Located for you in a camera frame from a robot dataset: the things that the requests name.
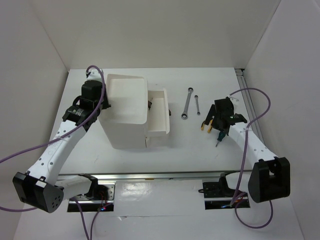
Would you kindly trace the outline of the green handled screwdriver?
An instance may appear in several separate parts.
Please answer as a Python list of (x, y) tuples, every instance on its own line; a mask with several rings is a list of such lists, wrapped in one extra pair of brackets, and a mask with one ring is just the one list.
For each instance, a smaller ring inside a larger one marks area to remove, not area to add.
[(222, 140), (225, 138), (226, 136), (226, 133), (223, 132), (223, 131), (220, 131), (219, 134), (218, 134), (218, 137), (217, 137), (217, 142), (216, 142), (216, 147), (219, 145), (219, 143), (222, 142)]

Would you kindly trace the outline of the white drawer cabinet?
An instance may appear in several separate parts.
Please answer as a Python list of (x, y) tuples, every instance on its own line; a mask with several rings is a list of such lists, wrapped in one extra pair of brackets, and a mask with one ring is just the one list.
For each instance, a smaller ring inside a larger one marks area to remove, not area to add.
[(106, 92), (110, 107), (99, 122), (114, 149), (147, 147), (148, 81), (142, 76), (108, 74)]

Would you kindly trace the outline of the white drawer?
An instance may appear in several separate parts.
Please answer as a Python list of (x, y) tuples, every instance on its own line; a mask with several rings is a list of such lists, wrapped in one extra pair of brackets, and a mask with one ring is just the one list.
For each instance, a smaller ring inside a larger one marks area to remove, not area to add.
[(166, 89), (148, 90), (148, 100), (152, 100), (152, 106), (147, 112), (147, 136), (165, 137), (170, 132), (169, 103)]

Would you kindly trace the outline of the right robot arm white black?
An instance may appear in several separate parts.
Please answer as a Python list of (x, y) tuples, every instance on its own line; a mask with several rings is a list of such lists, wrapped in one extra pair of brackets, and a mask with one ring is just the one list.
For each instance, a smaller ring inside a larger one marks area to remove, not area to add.
[(286, 198), (291, 193), (291, 167), (285, 157), (270, 151), (248, 126), (241, 114), (235, 113), (236, 99), (226, 97), (215, 100), (205, 121), (202, 123), (219, 132), (217, 142), (230, 137), (245, 154), (244, 160), (252, 167), (250, 176), (243, 172), (224, 175), (218, 184), (223, 196), (232, 194), (234, 203), (243, 192), (248, 193), (255, 203)]

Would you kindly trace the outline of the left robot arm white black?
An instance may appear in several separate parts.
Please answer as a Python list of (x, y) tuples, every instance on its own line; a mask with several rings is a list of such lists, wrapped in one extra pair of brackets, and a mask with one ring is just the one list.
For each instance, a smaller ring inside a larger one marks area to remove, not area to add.
[(81, 173), (73, 178), (58, 180), (63, 165), (77, 145), (95, 123), (101, 111), (110, 108), (102, 70), (96, 78), (88, 78), (81, 94), (65, 111), (54, 139), (40, 158), (25, 173), (17, 172), (13, 185), (21, 202), (47, 213), (53, 213), (62, 201), (78, 195), (88, 200), (108, 196), (108, 188), (92, 175)]

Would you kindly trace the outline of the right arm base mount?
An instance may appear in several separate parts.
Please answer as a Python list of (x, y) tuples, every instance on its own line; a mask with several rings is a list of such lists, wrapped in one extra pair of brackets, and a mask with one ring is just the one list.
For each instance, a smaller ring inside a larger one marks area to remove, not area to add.
[(218, 181), (203, 182), (202, 188), (198, 192), (203, 194), (205, 210), (234, 209), (236, 205), (238, 205), (238, 208), (250, 208), (246, 194), (231, 205), (235, 190), (228, 187), (224, 175), (221, 175)]

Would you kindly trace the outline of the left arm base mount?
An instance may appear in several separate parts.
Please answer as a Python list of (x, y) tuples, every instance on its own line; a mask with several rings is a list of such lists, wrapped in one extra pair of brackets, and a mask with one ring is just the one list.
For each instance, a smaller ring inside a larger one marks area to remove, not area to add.
[(116, 183), (102, 181), (100, 185), (105, 186), (105, 189), (100, 190), (94, 197), (87, 197), (85, 195), (77, 195), (74, 197), (84, 213), (93, 213), (98, 210), (102, 212), (114, 211)]

